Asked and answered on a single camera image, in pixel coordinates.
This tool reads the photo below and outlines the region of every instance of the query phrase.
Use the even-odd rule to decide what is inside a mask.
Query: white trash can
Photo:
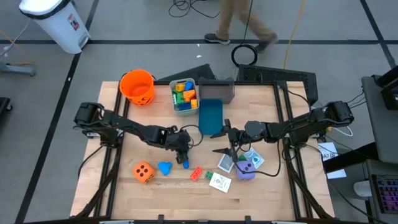
[[[80,53],[90,38],[70,0],[22,0],[19,10],[41,26],[67,53]]]

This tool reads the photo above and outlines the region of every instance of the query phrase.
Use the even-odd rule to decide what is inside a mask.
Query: shoe
[[[211,42],[211,43],[219,43],[222,45],[228,45],[231,42],[230,40],[223,40],[223,39],[218,38],[216,36],[216,34],[206,34],[205,41]]]
[[[270,46],[270,45],[272,45],[272,44],[274,44],[274,43],[276,43],[276,42],[278,42],[278,35],[277,35],[276,33],[272,33],[272,34],[271,34],[271,38],[270,38],[269,40],[267,40],[267,41],[261,41],[261,42],[259,42],[259,44],[255,47],[256,50],[257,50],[257,53],[264,53],[265,49],[266,49],[268,46]]]

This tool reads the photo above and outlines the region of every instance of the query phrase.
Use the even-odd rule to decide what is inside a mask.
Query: trash can label
[[[77,30],[79,28],[79,23],[77,22],[77,20],[75,19],[75,17],[73,16],[73,14],[70,14],[68,16],[68,22],[70,23],[70,25],[74,28],[74,30]]]

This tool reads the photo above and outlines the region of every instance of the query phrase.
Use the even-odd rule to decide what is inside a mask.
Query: purple cube
[[[256,175],[256,173],[248,174],[248,173],[245,172],[245,171],[250,172],[250,171],[255,171],[256,170],[256,168],[254,167],[254,164],[253,164],[252,161],[238,161],[236,163],[236,165],[239,168],[241,168],[241,170],[244,172],[243,173],[238,168],[236,168],[236,177],[239,180],[251,180]]]

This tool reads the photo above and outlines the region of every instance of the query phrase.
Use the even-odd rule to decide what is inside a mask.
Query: khaki pants
[[[220,24],[216,36],[220,39],[229,39],[229,25],[231,24],[234,8],[238,13],[239,19],[246,25],[249,17],[250,0],[220,0]],[[254,15],[250,13],[249,28],[258,36],[260,40],[270,40],[272,31]]]

